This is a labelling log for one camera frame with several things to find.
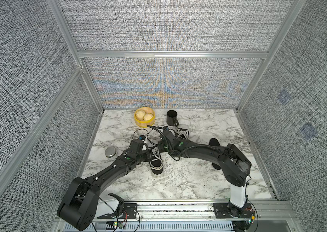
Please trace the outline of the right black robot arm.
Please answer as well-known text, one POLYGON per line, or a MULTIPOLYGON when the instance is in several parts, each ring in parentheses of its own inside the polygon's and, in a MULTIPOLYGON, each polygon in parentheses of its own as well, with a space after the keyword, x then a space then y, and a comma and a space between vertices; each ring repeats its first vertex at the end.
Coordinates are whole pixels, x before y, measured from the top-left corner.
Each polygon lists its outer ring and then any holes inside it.
POLYGON ((163 140, 163 148, 173 158, 192 158, 209 161, 221 167, 226 180, 231 185, 229 203, 236 208, 244 208, 247 196, 246 185, 251 180, 249 159, 233 144, 226 147, 198 144, 176 137, 168 127, 155 129, 163 140))

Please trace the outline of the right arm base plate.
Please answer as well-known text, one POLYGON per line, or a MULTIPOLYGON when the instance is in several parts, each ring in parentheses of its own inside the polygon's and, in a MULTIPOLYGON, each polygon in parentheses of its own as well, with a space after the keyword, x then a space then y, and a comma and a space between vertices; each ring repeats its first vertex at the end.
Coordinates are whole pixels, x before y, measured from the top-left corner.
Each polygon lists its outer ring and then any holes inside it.
POLYGON ((250 202, 246 202, 242 208, 228 203, 214 203, 213 211, 216 218, 248 218, 255 219, 256 212, 250 202))

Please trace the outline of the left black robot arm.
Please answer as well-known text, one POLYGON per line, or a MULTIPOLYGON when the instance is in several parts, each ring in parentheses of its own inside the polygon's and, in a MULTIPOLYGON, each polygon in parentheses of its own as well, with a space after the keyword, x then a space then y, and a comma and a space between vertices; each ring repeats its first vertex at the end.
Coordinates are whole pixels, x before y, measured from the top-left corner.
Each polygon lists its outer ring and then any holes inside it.
POLYGON ((151 153, 146 142, 134 139, 107 168, 87 178, 73 179, 57 209, 57 216, 83 231, 97 217, 98 203, 102 201, 112 212, 112 217, 118 221, 118 207, 112 207, 100 198, 100 194, 113 182, 129 174, 137 165, 149 161, 151 153))

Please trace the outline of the black sneaker white laces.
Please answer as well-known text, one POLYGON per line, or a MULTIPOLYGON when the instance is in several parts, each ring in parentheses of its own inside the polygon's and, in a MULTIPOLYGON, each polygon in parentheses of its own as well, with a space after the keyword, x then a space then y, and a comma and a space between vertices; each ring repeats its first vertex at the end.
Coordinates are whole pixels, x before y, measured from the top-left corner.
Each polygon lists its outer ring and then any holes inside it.
POLYGON ((164 175, 164 165, 158 147, 154 147, 150 151, 150 169, 154 178, 161 178, 164 175))
POLYGON ((178 138, 189 140, 190 131, 183 127, 178 127, 176 135, 178 138))

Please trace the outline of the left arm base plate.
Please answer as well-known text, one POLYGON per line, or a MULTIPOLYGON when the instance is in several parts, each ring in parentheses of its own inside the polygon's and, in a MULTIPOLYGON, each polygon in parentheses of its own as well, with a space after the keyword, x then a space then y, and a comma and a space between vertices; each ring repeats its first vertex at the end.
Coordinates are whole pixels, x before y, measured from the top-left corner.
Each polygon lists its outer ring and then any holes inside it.
POLYGON ((137 204, 127 203, 113 193, 99 199, 95 219, 136 219, 137 204))

